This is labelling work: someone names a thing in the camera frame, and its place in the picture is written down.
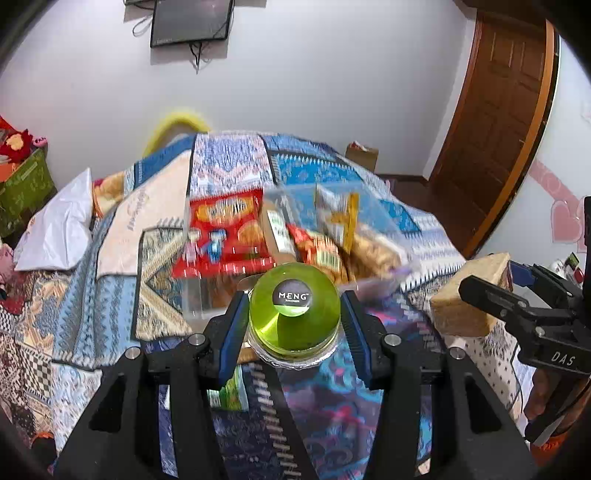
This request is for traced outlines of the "person's hand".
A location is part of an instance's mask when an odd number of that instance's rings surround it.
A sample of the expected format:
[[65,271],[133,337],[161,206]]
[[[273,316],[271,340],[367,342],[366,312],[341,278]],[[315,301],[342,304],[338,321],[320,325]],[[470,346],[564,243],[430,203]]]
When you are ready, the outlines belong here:
[[545,369],[537,369],[532,377],[532,389],[526,403],[524,414],[529,422],[534,421],[546,408],[556,387],[558,376]]

